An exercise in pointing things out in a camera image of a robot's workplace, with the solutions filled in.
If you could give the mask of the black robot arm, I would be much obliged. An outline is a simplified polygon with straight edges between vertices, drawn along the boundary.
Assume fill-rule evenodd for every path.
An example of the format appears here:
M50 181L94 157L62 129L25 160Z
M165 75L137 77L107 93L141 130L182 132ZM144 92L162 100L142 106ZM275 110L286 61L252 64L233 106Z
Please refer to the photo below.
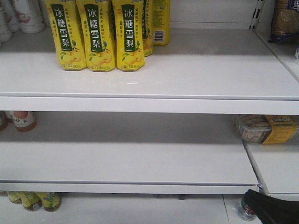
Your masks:
M263 224L298 224L299 202L287 201L253 190L244 194L244 202Z

